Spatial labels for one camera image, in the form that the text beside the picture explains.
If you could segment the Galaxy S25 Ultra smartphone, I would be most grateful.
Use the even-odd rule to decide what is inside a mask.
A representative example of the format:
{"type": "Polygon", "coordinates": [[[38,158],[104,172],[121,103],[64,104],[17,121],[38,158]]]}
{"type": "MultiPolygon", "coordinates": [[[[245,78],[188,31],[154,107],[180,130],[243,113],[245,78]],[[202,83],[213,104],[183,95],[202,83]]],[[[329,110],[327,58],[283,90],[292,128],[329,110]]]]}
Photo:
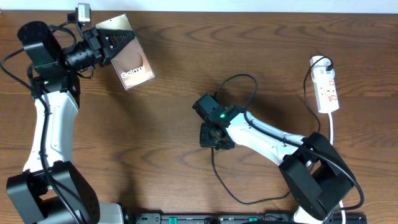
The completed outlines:
{"type": "MultiPolygon", "coordinates": [[[[120,16],[97,23],[95,27],[97,31],[98,29],[121,29],[133,30],[135,32],[126,14],[121,14],[120,16]]],[[[125,90],[129,90],[155,78],[155,73],[139,42],[137,34],[133,41],[127,44],[117,56],[111,59],[111,63],[125,90]]]]}

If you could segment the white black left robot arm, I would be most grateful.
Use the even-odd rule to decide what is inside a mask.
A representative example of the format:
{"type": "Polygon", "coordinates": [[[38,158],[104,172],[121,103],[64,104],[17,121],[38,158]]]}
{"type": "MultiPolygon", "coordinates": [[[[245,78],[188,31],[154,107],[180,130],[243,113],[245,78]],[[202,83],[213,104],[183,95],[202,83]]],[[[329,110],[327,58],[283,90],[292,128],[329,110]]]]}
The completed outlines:
{"type": "Polygon", "coordinates": [[[73,129],[80,107],[80,80],[95,65],[106,66],[115,51],[106,31],[91,26],[89,12],[75,11],[67,24],[33,21],[18,38],[31,59],[24,86],[37,112],[34,142],[19,175],[8,178],[6,190],[25,223],[133,223],[118,203],[100,202],[73,164],[73,129]],[[54,33],[74,24],[81,40],[62,47],[54,33]]]}

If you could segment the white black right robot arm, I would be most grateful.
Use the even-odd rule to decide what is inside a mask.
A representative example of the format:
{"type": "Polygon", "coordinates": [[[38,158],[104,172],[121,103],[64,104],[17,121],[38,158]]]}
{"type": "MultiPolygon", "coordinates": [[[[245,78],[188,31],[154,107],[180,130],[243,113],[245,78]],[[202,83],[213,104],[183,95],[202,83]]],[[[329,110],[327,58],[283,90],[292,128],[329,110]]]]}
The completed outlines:
{"type": "Polygon", "coordinates": [[[354,187],[355,178],[329,140],[283,132],[239,106],[225,107],[205,94],[193,104],[203,119],[200,146],[246,146],[275,163],[299,205],[294,221],[321,223],[354,187]]]}

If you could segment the white power strip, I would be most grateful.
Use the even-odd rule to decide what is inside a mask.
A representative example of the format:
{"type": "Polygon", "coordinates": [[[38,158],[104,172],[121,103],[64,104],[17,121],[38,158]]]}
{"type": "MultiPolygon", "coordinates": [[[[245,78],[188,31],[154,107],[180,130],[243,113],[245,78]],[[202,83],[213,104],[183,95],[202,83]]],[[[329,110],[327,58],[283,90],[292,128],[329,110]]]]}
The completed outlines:
{"type": "Polygon", "coordinates": [[[315,89],[318,112],[329,114],[339,109],[338,95],[335,85],[335,71],[326,71],[327,62],[332,61],[325,56],[316,55],[310,59],[310,76],[315,89]]]}

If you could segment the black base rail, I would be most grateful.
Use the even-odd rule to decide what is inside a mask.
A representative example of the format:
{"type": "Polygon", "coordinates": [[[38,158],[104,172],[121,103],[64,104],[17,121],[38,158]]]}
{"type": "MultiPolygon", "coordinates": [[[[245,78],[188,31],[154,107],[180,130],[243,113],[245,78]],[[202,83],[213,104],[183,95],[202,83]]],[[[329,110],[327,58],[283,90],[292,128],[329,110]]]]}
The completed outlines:
{"type": "Polygon", "coordinates": [[[124,223],[130,224],[240,224],[240,223],[294,223],[293,215],[288,213],[266,213],[263,215],[162,215],[159,213],[140,213],[125,215],[124,223]]]}

